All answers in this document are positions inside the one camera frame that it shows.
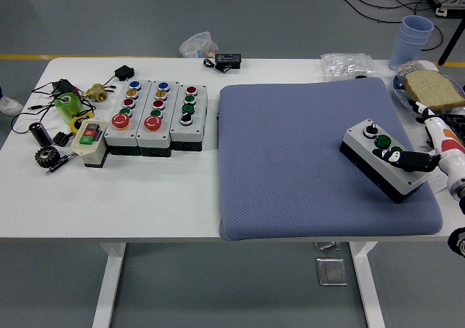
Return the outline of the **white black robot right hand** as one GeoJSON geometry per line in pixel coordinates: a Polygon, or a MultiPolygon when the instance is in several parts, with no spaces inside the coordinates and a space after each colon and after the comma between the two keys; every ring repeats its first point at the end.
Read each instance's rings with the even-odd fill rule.
{"type": "Polygon", "coordinates": [[[431,108],[409,100],[413,110],[421,115],[426,132],[436,154],[413,151],[388,151],[376,148],[373,154],[407,172],[431,172],[439,167],[448,176],[447,188],[457,201],[464,199],[464,145],[455,132],[431,108]]]}

